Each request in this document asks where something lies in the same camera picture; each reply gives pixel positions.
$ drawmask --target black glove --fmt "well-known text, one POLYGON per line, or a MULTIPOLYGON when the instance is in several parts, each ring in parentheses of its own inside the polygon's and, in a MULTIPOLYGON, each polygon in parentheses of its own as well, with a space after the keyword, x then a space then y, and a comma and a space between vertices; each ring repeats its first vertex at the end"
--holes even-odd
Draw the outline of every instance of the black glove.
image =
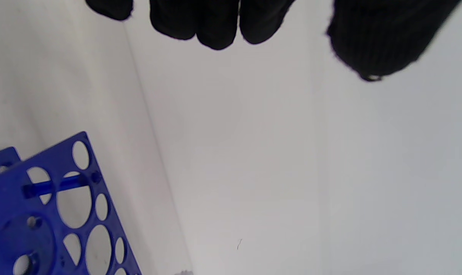
POLYGON ((336 0, 331 46, 367 81, 416 61, 461 0, 336 0))
MULTIPOLYGON (((96 12, 127 19, 133 0, 86 0, 96 12)), ((266 41, 294 0, 150 0, 153 27, 176 39, 225 49, 234 41, 238 14, 244 38, 266 41)), ((461 0, 335 0, 327 29, 339 59, 367 81, 381 80, 416 61, 461 0)))
MULTIPOLYGON (((187 40, 194 35, 216 50, 234 41, 240 28, 251 44, 266 41, 281 26, 294 0, 150 0, 152 26, 169 37, 187 40)), ((95 12, 115 20, 131 15, 133 0, 86 0, 95 12)))

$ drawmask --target white wall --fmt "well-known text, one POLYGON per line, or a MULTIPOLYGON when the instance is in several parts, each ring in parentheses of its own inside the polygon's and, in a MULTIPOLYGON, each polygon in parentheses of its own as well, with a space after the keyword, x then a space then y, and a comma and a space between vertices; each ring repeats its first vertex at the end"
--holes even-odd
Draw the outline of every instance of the white wall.
POLYGON ((88 130, 144 274, 462 275, 462 7, 367 84, 323 35, 329 0, 223 52, 135 4, 122 24, 0 1, 0 148, 88 130))
POLYGON ((330 5, 213 52, 136 1, 126 29, 197 275, 462 274, 462 7, 418 63, 367 84, 330 50, 330 5))

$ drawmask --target circular hole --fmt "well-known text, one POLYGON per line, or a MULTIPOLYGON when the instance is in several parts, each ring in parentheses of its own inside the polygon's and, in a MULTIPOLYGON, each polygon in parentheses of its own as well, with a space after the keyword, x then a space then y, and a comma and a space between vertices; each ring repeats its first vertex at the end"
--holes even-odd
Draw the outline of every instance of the circular hole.
POLYGON ((0 173, 5 172, 6 170, 8 170, 8 167, 6 167, 5 165, 0 166, 0 173))
POLYGON ((127 275, 127 272, 126 272, 126 270, 124 270, 123 268, 119 268, 119 269, 115 272, 115 275, 127 275))
MULTIPOLYGON (((74 181, 71 184, 76 184, 77 181, 87 183, 84 175, 78 172, 69 172, 63 177, 63 181, 74 181)), ((92 203, 90 187, 82 186, 60 191, 56 198, 59 215, 68 227, 80 228, 88 221, 92 203)))
POLYGON ((95 201, 95 212, 97 212, 97 217, 101 221, 107 219, 107 214, 109 213, 109 206, 107 204, 107 198, 105 195, 100 194, 95 201))
POLYGON ((76 234, 69 234, 63 239, 66 250, 70 254, 71 259, 75 265, 78 265, 79 259, 81 258, 81 243, 76 234))
POLYGON ((109 270, 112 244, 107 228, 98 225, 91 230, 85 250, 86 268, 91 275, 104 275, 109 270))
POLYGON ((124 243, 124 239, 118 238, 117 242, 115 243, 115 259, 117 260, 117 263, 121 264, 125 258, 126 244, 124 243))
MULTIPOLYGON (((42 191, 50 190, 51 192, 54 190, 51 178, 46 170, 40 167, 32 167, 31 169, 27 170, 27 174, 29 175, 30 181, 33 184, 42 184, 42 191)), ((43 194, 40 195, 39 198, 43 204, 47 204, 51 200, 52 194, 43 194)))
POLYGON ((75 142, 73 145, 73 159, 79 169, 85 170, 90 164, 90 157, 85 144, 81 141, 75 142))
POLYGON ((27 275, 32 266, 32 261, 28 255, 22 255, 17 258, 14 263, 13 274, 14 275, 27 275))
POLYGON ((41 225, 42 225, 42 219, 41 218, 30 216, 27 219, 27 226, 30 227, 30 229, 32 229, 32 230, 35 230, 35 229, 39 228, 41 225))

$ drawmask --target blue tube rack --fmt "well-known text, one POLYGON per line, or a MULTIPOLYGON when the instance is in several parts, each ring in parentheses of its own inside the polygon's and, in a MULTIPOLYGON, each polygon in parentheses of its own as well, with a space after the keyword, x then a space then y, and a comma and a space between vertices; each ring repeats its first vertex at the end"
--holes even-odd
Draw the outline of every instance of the blue tube rack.
POLYGON ((15 262, 28 256, 28 268, 23 275, 88 275, 86 245, 89 234, 98 225, 105 226, 110 236, 112 253, 107 275, 119 274, 123 269, 128 275, 140 275, 140 269, 122 228, 109 191, 98 166, 86 132, 22 161, 13 147, 0 151, 0 275, 13 273, 15 262), (82 142, 89 155, 86 169, 77 167, 73 159, 73 146, 82 142), (32 167, 44 169, 51 180, 34 184, 27 171, 32 167), (71 171, 76 176, 63 178, 71 171), (62 221, 56 204, 56 193, 72 188, 89 186, 91 212, 86 223, 73 229, 62 221), (44 205, 40 195, 52 194, 44 205), (103 194, 107 200, 107 218, 103 221, 95 213, 95 201, 103 194), (79 262, 75 264, 63 239, 75 234, 81 245, 79 262), (121 263, 115 259, 116 242, 123 239, 125 256, 121 263))

